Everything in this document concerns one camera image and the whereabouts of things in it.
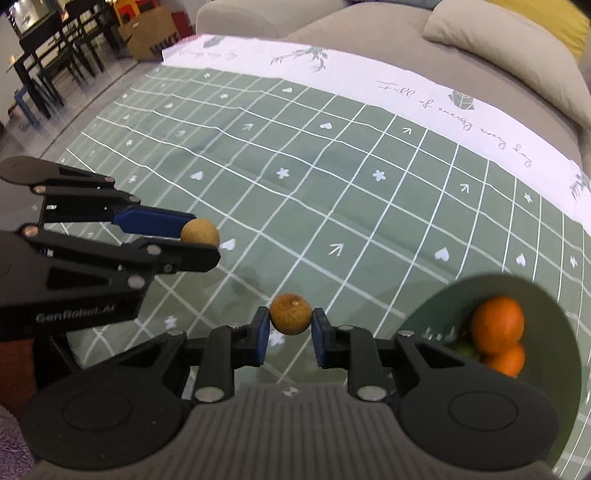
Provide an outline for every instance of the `tangerine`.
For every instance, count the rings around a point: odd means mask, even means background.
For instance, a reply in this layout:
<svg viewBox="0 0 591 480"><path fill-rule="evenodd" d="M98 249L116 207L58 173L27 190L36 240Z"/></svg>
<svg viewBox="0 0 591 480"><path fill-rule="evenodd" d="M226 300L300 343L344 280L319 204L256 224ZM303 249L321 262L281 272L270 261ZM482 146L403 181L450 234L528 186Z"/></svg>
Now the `tangerine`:
<svg viewBox="0 0 591 480"><path fill-rule="evenodd" d="M499 355L485 357L482 363L502 374L517 378L525 364L525 349L523 345L516 343Z"/></svg>
<svg viewBox="0 0 591 480"><path fill-rule="evenodd" d="M487 356L498 355L523 336L525 319L519 303L499 296L482 303L474 312L470 333L476 349Z"/></svg>

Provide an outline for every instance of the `round fruit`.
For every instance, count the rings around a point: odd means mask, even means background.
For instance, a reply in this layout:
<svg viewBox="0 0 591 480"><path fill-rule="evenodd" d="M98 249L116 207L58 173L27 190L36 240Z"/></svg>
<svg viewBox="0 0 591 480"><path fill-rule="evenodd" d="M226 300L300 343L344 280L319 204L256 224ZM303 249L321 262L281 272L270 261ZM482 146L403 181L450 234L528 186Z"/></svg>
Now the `round fruit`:
<svg viewBox="0 0 591 480"><path fill-rule="evenodd" d="M284 335L299 335L312 321L312 308L294 293L279 295L269 307L271 323Z"/></svg>
<svg viewBox="0 0 591 480"><path fill-rule="evenodd" d="M517 378L525 364L525 349L523 345L516 343L504 353L485 357L482 363L502 374Z"/></svg>
<svg viewBox="0 0 591 480"><path fill-rule="evenodd" d="M519 342L524 328L525 319L519 304L510 297L494 297L475 311L470 334L476 349L492 356Z"/></svg>
<svg viewBox="0 0 591 480"><path fill-rule="evenodd" d="M219 247L220 234L216 226L205 218L194 218L185 223L181 230L181 242L205 244Z"/></svg>

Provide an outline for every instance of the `yellow pillow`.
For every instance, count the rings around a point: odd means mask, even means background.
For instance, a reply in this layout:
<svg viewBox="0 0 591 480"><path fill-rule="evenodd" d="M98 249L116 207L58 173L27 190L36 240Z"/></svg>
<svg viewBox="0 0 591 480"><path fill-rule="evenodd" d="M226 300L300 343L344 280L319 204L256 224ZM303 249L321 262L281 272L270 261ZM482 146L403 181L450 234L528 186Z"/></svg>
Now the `yellow pillow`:
<svg viewBox="0 0 591 480"><path fill-rule="evenodd" d="M489 0L544 27L560 40L579 61L587 35L589 19L570 0Z"/></svg>

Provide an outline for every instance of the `white arrow print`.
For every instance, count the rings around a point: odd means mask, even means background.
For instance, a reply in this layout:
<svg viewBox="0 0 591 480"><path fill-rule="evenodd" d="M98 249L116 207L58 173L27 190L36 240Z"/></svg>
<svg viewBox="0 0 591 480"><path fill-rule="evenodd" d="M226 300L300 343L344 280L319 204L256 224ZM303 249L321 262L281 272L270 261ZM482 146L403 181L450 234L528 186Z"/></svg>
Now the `white arrow print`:
<svg viewBox="0 0 591 480"><path fill-rule="evenodd" d="M330 251L329 255L332 255L336 252L336 256L340 257L340 253L343 251L345 244L330 244L330 246L334 248Z"/></svg>

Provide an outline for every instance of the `beige pillow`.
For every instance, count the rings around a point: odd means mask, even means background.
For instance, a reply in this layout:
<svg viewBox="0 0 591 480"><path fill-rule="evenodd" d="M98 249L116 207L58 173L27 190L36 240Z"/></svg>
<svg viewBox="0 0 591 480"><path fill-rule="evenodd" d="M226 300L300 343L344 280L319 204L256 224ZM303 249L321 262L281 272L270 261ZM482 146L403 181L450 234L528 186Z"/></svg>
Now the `beige pillow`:
<svg viewBox="0 0 591 480"><path fill-rule="evenodd" d="M520 14L475 0L443 0L423 37L467 50L512 73L565 115L591 130L591 95L559 40Z"/></svg>

